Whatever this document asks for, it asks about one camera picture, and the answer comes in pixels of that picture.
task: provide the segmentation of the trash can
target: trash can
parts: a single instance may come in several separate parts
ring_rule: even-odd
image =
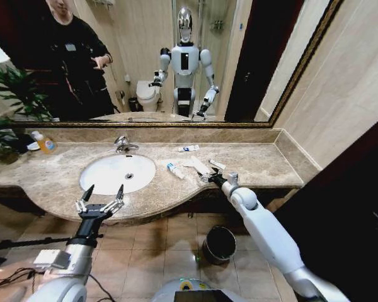
[[[234,234],[223,226],[213,227],[203,241],[203,253],[212,264],[223,264],[234,255],[237,247]]]
[[[131,112],[143,111],[143,107],[140,105],[137,98],[129,98],[129,108]]]

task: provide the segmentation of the gold mirror frame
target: gold mirror frame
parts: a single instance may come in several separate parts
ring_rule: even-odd
[[[12,128],[272,128],[282,112],[285,104],[291,97],[299,79],[304,73],[318,48],[321,40],[328,30],[330,23],[339,10],[343,0],[331,0],[325,9],[319,23],[305,48],[300,61],[293,71],[278,103],[268,121],[231,123],[225,121],[206,122],[123,122],[123,121],[51,121],[51,122],[12,122]]]

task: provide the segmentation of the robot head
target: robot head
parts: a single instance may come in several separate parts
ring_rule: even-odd
[[[181,8],[178,13],[178,27],[182,43],[188,43],[190,41],[192,25],[192,13],[188,8]]]

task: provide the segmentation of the toothpaste tube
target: toothpaste tube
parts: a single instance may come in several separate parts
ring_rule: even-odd
[[[166,165],[166,168],[171,171],[175,176],[179,177],[180,179],[184,179],[185,175],[177,168],[175,167],[171,162]]]
[[[199,145],[192,145],[192,146],[186,146],[186,147],[178,147],[179,152],[184,152],[184,151],[197,151],[199,150],[200,147]]]

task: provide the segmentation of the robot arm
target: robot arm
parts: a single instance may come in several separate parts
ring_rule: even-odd
[[[349,301],[336,286],[319,278],[305,266],[293,238],[275,216],[261,205],[255,192],[238,186],[237,173],[230,173],[227,180],[216,171],[206,179],[222,189],[243,217],[246,229],[263,256],[282,272],[294,291],[305,298],[320,297],[327,302]]]
[[[204,96],[204,99],[203,99],[203,104],[200,107],[200,111],[197,112],[196,114],[199,116],[205,117],[206,116],[205,112],[207,111],[207,108],[209,108],[209,106],[213,103],[215,95],[219,93],[219,88],[214,85],[212,56],[208,49],[203,49],[202,52],[200,52],[200,61],[206,73],[206,78],[210,84],[210,89],[206,92],[206,95]]]
[[[42,250],[35,259],[37,267],[47,269],[43,284],[27,302],[86,301],[85,284],[91,272],[92,253],[101,223],[112,217],[123,203],[123,185],[116,198],[108,204],[86,204],[94,189],[92,185],[82,198],[76,201],[78,215],[82,222],[73,238],[63,250]]]
[[[171,62],[171,51],[168,48],[161,49],[161,54],[159,56],[159,61],[161,63],[160,70],[154,71],[154,80],[149,86],[159,86],[162,87],[164,81],[168,77],[168,66]]]

